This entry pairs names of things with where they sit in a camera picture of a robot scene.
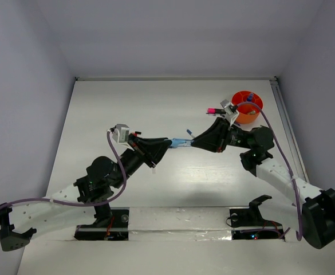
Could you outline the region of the light blue translucent pen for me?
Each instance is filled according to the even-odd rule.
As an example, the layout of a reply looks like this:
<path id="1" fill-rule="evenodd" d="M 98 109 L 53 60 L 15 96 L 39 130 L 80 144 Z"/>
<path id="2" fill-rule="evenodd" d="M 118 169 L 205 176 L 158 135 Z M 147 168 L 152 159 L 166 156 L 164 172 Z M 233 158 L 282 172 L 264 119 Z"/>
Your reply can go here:
<path id="1" fill-rule="evenodd" d="M 172 138 L 170 139 L 171 149 L 181 148 L 181 147 L 190 147 L 193 140 L 192 139 L 181 139 L 181 138 Z"/>

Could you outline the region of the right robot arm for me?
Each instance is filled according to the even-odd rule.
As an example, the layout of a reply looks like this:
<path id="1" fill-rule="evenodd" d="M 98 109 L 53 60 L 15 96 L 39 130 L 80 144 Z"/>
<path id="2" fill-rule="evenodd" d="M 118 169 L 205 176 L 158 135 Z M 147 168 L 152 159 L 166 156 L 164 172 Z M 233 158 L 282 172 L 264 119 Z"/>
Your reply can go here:
<path id="1" fill-rule="evenodd" d="M 270 128 L 260 126 L 245 131 L 219 117 L 210 128 L 193 138 L 191 145 L 213 153 L 221 153 L 227 146 L 246 149 L 240 154 L 243 168 L 290 201 L 283 208 L 262 205 L 249 208 L 247 217 L 251 223 L 260 225 L 268 216 L 278 214 L 281 224 L 295 230 L 298 239 L 304 238 L 316 249 L 335 240 L 335 190 L 320 189 L 278 163 L 269 152 L 274 148 Z"/>

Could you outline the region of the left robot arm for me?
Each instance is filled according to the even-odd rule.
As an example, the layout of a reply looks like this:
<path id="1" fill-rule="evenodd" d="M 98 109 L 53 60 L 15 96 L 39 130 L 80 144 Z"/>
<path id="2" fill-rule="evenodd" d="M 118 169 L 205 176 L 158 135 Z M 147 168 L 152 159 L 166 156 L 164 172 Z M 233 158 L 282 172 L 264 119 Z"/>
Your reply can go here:
<path id="1" fill-rule="evenodd" d="M 144 139 L 130 134 L 127 149 L 115 161 L 99 156 L 86 175 L 66 188 L 42 198 L 26 198 L 0 205 L 0 244 L 4 252 L 20 249 L 46 233 L 86 223 L 109 226 L 110 202 L 125 190 L 127 180 L 142 166 L 155 168 L 173 141 L 167 137 Z"/>

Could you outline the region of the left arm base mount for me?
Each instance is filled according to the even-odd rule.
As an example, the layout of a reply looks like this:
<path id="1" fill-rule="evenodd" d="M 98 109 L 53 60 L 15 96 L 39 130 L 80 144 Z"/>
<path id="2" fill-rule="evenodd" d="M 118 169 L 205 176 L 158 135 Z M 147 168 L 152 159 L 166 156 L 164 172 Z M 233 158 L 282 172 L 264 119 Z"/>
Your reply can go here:
<path id="1" fill-rule="evenodd" d="M 129 207 L 96 208 L 95 221 L 78 225 L 74 238 L 78 241 L 127 241 L 129 239 Z"/>

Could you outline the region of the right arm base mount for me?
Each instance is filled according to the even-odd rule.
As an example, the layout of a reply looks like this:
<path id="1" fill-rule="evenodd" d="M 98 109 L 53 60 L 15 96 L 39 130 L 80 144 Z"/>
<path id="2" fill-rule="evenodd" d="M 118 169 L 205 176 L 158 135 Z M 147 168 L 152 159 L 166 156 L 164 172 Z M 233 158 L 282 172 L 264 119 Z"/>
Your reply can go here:
<path id="1" fill-rule="evenodd" d="M 231 228 L 232 240 L 285 239 L 283 226 L 263 219 L 259 206 L 271 196 L 262 195 L 247 206 L 230 207 L 226 225 Z"/>

